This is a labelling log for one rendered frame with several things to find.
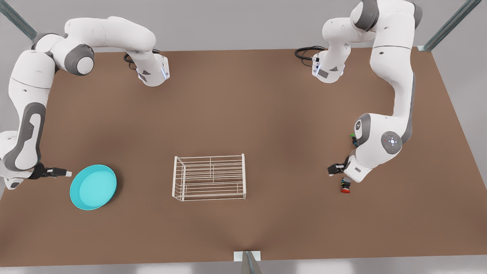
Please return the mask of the turquoise plate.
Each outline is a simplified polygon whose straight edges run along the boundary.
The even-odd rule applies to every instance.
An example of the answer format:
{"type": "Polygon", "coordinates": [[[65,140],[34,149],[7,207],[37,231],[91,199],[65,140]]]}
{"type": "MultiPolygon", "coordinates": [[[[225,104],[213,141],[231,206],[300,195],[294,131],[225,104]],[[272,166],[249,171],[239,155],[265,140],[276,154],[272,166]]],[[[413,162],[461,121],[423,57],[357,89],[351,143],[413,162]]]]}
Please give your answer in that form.
{"type": "Polygon", "coordinates": [[[96,164],[81,170],[73,179],[70,198],[81,210],[95,210],[108,203],[117,190],[117,178],[110,167],[96,164]]]}

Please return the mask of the silver frame post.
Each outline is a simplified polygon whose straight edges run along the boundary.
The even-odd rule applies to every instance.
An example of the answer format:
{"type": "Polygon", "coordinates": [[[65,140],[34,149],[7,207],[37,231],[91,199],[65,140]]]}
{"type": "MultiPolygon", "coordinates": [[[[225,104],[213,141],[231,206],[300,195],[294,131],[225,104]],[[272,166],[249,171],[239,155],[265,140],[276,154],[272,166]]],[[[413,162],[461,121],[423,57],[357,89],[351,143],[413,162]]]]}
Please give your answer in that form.
{"type": "Polygon", "coordinates": [[[37,31],[30,26],[29,23],[20,14],[9,5],[6,0],[0,0],[0,13],[2,13],[9,21],[14,24],[24,35],[26,35],[32,42],[37,36],[37,31]]]}
{"type": "Polygon", "coordinates": [[[482,0],[466,0],[424,45],[417,46],[417,50],[431,52],[481,2],[482,0]]]}
{"type": "Polygon", "coordinates": [[[241,274],[262,274],[258,265],[261,261],[261,251],[234,251],[234,261],[242,262],[241,274]]]}

